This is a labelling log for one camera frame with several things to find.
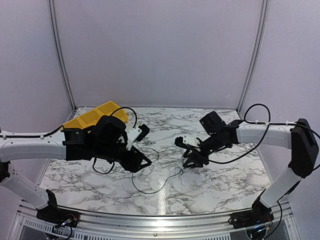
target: white backdrop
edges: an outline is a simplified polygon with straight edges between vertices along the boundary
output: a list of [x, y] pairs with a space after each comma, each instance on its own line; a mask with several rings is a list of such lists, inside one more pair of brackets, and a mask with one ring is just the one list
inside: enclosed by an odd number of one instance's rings
[[[261, 102], [269, 106], [273, 122], [306, 118], [320, 133], [319, 11], [318, 0], [270, 2], [262, 49], [242, 116], [250, 105]], [[253, 108], [249, 117], [267, 120], [264, 109]], [[259, 153], [273, 180], [291, 159], [291, 151], [277, 147], [261, 146]], [[320, 170], [301, 181], [289, 202], [301, 239], [320, 239]]]
[[260, 0], [56, 1], [78, 106], [237, 107]]
[[[0, 3], [0, 126], [12, 132], [46, 132], [71, 113], [58, 67], [48, 3], [15, 0]], [[44, 160], [15, 160], [37, 181]], [[20, 198], [0, 187], [0, 239], [6, 240]]]

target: black cable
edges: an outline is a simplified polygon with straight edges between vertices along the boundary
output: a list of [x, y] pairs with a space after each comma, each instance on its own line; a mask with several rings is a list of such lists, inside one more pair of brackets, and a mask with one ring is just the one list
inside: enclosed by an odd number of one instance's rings
[[104, 174], [104, 175], [105, 175], [105, 174], [109, 174], [109, 173], [114, 169], [114, 167], [115, 167], [115, 162], [113, 161], [113, 162], [112, 162], [112, 166], [111, 166], [111, 168], [110, 168], [110, 170], [109, 170], [108, 172], [100, 172], [100, 171], [97, 171], [97, 170], [95, 169], [96, 162], [97, 162], [97, 158], [95, 157], [94, 160], [93, 160], [92, 168], [93, 168], [93, 170], [94, 170], [95, 172], [97, 172], [98, 174]]
[[221, 147], [221, 148], [219, 148], [218, 150], [215, 150], [214, 153], [221, 152], [222, 150], [225, 150], [225, 149], [228, 149], [228, 148], [229, 148], [229, 146]]
[[173, 177], [175, 177], [175, 176], [177, 176], [179, 174], [182, 175], [183, 173], [184, 173], [184, 171], [182, 169], [180, 169], [180, 171], [178, 173], [176, 173], [175, 175], [171, 175], [171, 176], [167, 177], [167, 179], [164, 181], [163, 186], [160, 187], [157, 191], [153, 191], [153, 192], [145, 192], [145, 191], [142, 191], [142, 190], [138, 189], [136, 187], [135, 183], [134, 183], [134, 174], [133, 173], [131, 173], [131, 181], [132, 181], [132, 184], [133, 184], [134, 188], [136, 190], [138, 190], [140, 193], [143, 193], [143, 194], [156, 194], [157, 192], [161, 191], [166, 186], [166, 183], [170, 178], [173, 178]]
[[[270, 112], [269, 108], [268, 108], [266, 105], [264, 105], [263, 103], [256, 103], [256, 104], [251, 105], [251, 106], [246, 110], [246, 112], [245, 112], [245, 114], [244, 114], [244, 121], [245, 121], [246, 123], [249, 123], [249, 124], [257, 124], [257, 123], [258, 123], [258, 124], [266, 124], [265, 122], [249, 122], [249, 121], [246, 120], [246, 116], [247, 116], [248, 112], [250, 111], [250, 109], [252, 109], [252, 108], [255, 107], [255, 106], [263, 106], [263, 107], [265, 107], [265, 109], [266, 109], [267, 112], [268, 112], [268, 122], [270, 122], [270, 121], [271, 121], [271, 112]], [[195, 148], [194, 148], [193, 146], [190, 146], [190, 145], [187, 145], [187, 146], [189, 147], [190, 150], [192, 150], [193, 153], [195, 153], [199, 158], [203, 159], [204, 161], [209, 161], [209, 162], [211, 162], [211, 163], [221, 164], [221, 165], [223, 165], [223, 164], [230, 164], [230, 163], [233, 163], [233, 162], [235, 162], [235, 161], [237, 161], [237, 160], [245, 157], [246, 155], [248, 155], [248, 154], [250, 154], [251, 152], [253, 152], [254, 150], [256, 150], [257, 147], [259, 147], [260, 144], [261, 144], [261, 143], [263, 142], [263, 140], [265, 139], [265, 136], [267, 135], [267, 132], [268, 132], [268, 130], [269, 130], [269, 127], [270, 127], [270, 125], [268, 124], [267, 127], [266, 127], [266, 129], [265, 129], [265, 131], [264, 131], [264, 133], [263, 133], [263, 135], [262, 135], [262, 137], [261, 137], [261, 139], [260, 139], [260, 141], [259, 141], [253, 148], [251, 148], [249, 151], [247, 151], [246, 153], [242, 154], [241, 156], [238, 156], [238, 157], [236, 157], [235, 159], [232, 159], [232, 160], [230, 160], [230, 161], [219, 162], [219, 161], [210, 160], [210, 159], [208, 159], [208, 158], [205, 158], [205, 157], [201, 156], [201, 155], [195, 150]]]
[[267, 132], [268, 132], [268, 130], [269, 130], [269, 127], [270, 127], [270, 125], [268, 125], [268, 126], [266, 127], [266, 129], [265, 129], [265, 131], [264, 131], [264, 133], [263, 133], [260, 141], [257, 143], [257, 145], [255, 145], [253, 148], [251, 148], [249, 151], [247, 151], [246, 153], [242, 154], [241, 156], [238, 156], [238, 157], [236, 157], [235, 159], [232, 159], [232, 160], [230, 160], [230, 161], [220, 162], [220, 161], [210, 160], [210, 159], [208, 159], [208, 158], [205, 158], [205, 157], [201, 156], [199, 153], [197, 153], [197, 151], [196, 151], [192, 146], [189, 146], [189, 145], [187, 145], [187, 146], [188, 146], [188, 147], [192, 150], [192, 152], [194, 152], [199, 158], [201, 158], [201, 159], [203, 159], [203, 160], [205, 160], [205, 161], [209, 161], [209, 162], [211, 162], [211, 163], [221, 164], [221, 165], [223, 165], [223, 164], [230, 164], [230, 163], [233, 163], [233, 162], [235, 162], [235, 161], [243, 158], [244, 156], [248, 155], [249, 153], [253, 152], [254, 150], [256, 150], [257, 147], [259, 147], [260, 144], [262, 143], [262, 141], [264, 140], [264, 138], [265, 138], [265, 136], [266, 136], [266, 134], [267, 134]]
[[[63, 127], [63, 125], [57, 127], [55, 130], [48, 132], [46, 134], [43, 135], [44, 138], [49, 137], [53, 134], [55, 134], [56, 132], [58, 132], [61, 128]], [[6, 135], [5, 136], [8, 139], [38, 139], [41, 138], [41, 135]]]
[[279, 207], [280, 207], [280, 220], [279, 220], [278, 224], [276, 225], [276, 227], [273, 229], [273, 231], [272, 231], [268, 236], [266, 236], [264, 239], [268, 239], [268, 238], [278, 229], [278, 227], [279, 227], [280, 224], [281, 224], [282, 216], [283, 216], [283, 211], [282, 211], [282, 207], [281, 207], [280, 202], [277, 201], [277, 203], [279, 204]]
[[247, 117], [247, 114], [249, 113], [249, 111], [254, 108], [255, 106], [262, 106], [264, 107], [267, 112], [268, 112], [268, 122], [270, 123], [271, 122], [271, 112], [270, 112], [270, 109], [263, 103], [255, 103], [253, 105], [251, 105], [246, 111], [245, 111], [245, 114], [244, 114], [244, 117], [243, 117], [243, 120], [247, 123], [247, 124], [266, 124], [265, 122], [263, 121], [258, 121], [258, 122], [255, 122], [255, 121], [248, 121], [246, 119]]
[[43, 233], [47, 238], [50, 238], [51, 240], [69, 240], [72, 237], [73, 229], [72, 229], [72, 227], [71, 227], [71, 225], [69, 223], [67, 223], [66, 226], [68, 226], [70, 228], [70, 233], [69, 233], [69, 236], [67, 238], [61, 238], [60, 236], [55, 236], [55, 235], [48, 236], [45, 232], [43, 232]]
[[[269, 108], [268, 108], [265, 104], [263, 104], [263, 103], [253, 104], [253, 105], [251, 105], [251, 106], [246, 110], [246, 112], [245, 112], [245, 114], [244, 114], [244, 117], [243, 117], [243, 119], [244, 119], [244, 121], [245, 121], [246, 123], [248, 123], [248, 124], [259, 124], [259, 125], [265, 125], [265, 124], [266, 124], [266, 123], [263, 122], [263, 121], [254, 122], [254, 121], [248, 121], [248, 120], [246, 119], [249, 110], [252, 109], [252, 108], [255, 107], [255, 106], [262, 106], [262, 107], [264, 107], [264, 108], [267, 110], [268, 115], [269, 115], [268, 125], [275, 125], [275, 126], [297, 126], [297, 127], [300, 127], [300, 128], [304, 128], [304, 129], [307, 129], [308, 131], [312, 132], [313, 134], [315, 134], [315, 135], [318, 137], [318, 139], [320, 140], [320, 135], [319, 135], [316, 131], [314, 131], [313, 129], [311, 129], [310, 127], [307, 127], [307, 126], [305, 126], [305, 125], [298, 124], [298, 123], [271, 122], [271, 113], [270, 113], [270, 110], [269, 110]], [[318, 166], [316, 166], [316, 167], [313, 169], [313, 171], [317, 170], [318, 168], [320, 168], [320, 164], [319, 164]]]
[[269, 225], [269, 228], [271, 228], [273, 225], [274, 225], [274, 222], [273, 221], [270, 221], [270, 225]]
[[72, 227], [71, 227], [71, 225], [69, 224], [69, 223], [67, 223], [66, 224], [66, 226], [68, 226], [69, 228], [70, 228], [70, 234], [69, 234], [69, 236], [66, 238], [66, 239], [63, 239], [63, 240], [69, 240], [71, 237], [72, 237]]
[[115, 114], [117, 111], [121, 110], [121, 109], [129, 109], [130, 111], [133, 112], [134, 116], [135, 116], [135, 121], [134, 121], [134, 125], [132, 128], [135, 128], [136, 125], [137, 125], [137, 122], [138, 122], [138, 116], [137, 116], [137, 113], [135, 110], [133, 110], [131, 107], [128, 107], [128, 106], [122, 106], [122, 107], [119, 107], [118, 109], [114, 110], [110, 116], [112, 116], [113, 114]]
[[156, 157], [156, 160], [154, 160], [152, 163], [154, 163], [155, 161], [157, 161], [157, 160], [159, 159], [160, 153], [159, 153], [157, 150], [153, 149], [152, 147], [149, 147], [149, 146], [139, 146], [139, 145], [138, 145], [138, 142], [136, 143], [136, 146], [137, 146], [139, 149], [151, 149], [151, 150], [153, 150], [154, 152], [156, 152], [156, 154], [157, 154], [158, 156]]

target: yellow object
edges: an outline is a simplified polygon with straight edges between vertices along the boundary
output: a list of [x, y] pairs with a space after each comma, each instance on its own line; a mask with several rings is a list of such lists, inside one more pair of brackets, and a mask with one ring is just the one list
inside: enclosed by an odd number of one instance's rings
[[[115, 104], [113, 101], [108, 101], [105, 104], [97, 106], [95, 109], [92, 109], [78, 116], [77, 118], [66, 122], [65, 124], [63, 124], [63, 127], [84, 129], [91, 125], [95, 125], [103, 115], [109, 116], [114, 110], [117, 110], [118, 108], [120, 108], [120, 106]], [[119, 111], [115, 112], [113, 116], [117, 117], [124, 123], [128, 121], [128, 116], [124, 109], [120, 109]]]

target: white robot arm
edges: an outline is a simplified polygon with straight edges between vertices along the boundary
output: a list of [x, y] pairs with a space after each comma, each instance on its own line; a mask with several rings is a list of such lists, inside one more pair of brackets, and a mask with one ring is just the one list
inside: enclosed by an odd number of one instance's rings
[[[58, 159], [66, 161], [106, 159], [119, 162], [136, 173], [151, 161], [132, 144], [149, 133], [146, 125], [126, 132], [126, 125], [114, 116], [102, 116], [85, 129], [59, 127], [50, 133], [0, 132], [0, 186], [9, 189], [37, 209], [37, 218], [52, 223], [79, 218], [79, 213], [58, 208], [53, 192], [40, 188], [16, 169], [10, 161], [18, 159]], [[77, 226], [73, 220], [72, 227]]]
[[291, 161], [288, 167], [252, 204], [252, 210], [232, 213], [230, 224], [235, 229], [254, 226], [273, 220], [271, 207], [284, 195], [291, 193], [301, 179], [309, 176], [315, 167], [319, 147], [314, 134], [309, 131], [306, 119], [297, 122], [252, 124], [244, 120], [234, 120], [228, 125], [216, 112], [207, 114], [200, 120], [210, 135], [206, 140], [188, 136], [177, 137], [175, 145], [187, 149], [185, 168], [202, 168], [209, 162], [227, 164], [209, 160], [209, 155], [233, 144], [267, 144], [291, 149]]

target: marble tabletop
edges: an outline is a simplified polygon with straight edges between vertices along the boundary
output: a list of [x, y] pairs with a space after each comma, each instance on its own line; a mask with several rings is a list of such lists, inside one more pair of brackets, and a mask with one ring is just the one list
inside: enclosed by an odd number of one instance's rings
[[[181, 171], [184, 152], [176, 147], [176, 137], [188, 135], [206, 139], [208, 135], [199, 123], [213, 109], [198, 108], [134, 108], [138, 124], [146, 124], [150, 133], [139, 143], [151, 161], [151, 166], [133, 173], [136, 187], [144, 192], [157, 191], [169, 176]], [[91, 110], [80, 108], [75, 117]], [[229, 123], [239, 116], [235, 110], [216, 110]], [[130, 129], [134, 115], [127, 111]], [[252, 148], [249, 144], [235, 145], [213, 153], [210, 159], [229, 161]], [[203, 168], [183, 169], [183, 174], [171, 177], [165, 187], [154, 194], [137, 191], [132, 174], [118, 164], [111, 173], [102, 175], [92, 169], [93, 160], [51, 160], [40, 186], [55, 193], [58, 204], [104, 213], [127, 215], [197, 215], [249, 208], [269, 184], [269, 178], [256, 151], [240, 160], [219, 165], [210, 163]], [[108, 171], [111, 165], [98, 159], [96, 168]]]

